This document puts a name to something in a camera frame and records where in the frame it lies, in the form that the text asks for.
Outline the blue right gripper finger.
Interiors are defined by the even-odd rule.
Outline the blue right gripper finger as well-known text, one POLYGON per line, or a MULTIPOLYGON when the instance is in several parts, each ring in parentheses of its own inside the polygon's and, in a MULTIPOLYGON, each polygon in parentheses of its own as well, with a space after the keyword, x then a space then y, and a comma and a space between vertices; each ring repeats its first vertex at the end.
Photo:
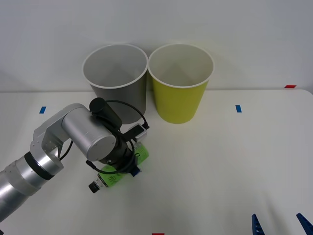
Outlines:
POLYGON ((256 214, 252 215, 251 222, 252 222, 252 234, 253 235, 265 235, 256 214))
POLYGON ((313 225, 301 213, 298 213, 296 217, 302 225, 306 235, 313 235, 313 225))

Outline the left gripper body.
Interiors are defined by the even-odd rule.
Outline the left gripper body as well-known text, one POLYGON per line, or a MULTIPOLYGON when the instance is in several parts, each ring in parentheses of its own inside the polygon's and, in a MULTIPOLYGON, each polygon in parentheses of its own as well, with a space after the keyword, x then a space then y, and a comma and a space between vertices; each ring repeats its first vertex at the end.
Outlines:
POLYGON ((121 158, 115 164, 115 169, 118 173, 130 173, 135 167, 135 156, 129 147, 125 148, 125 151, 121 158))

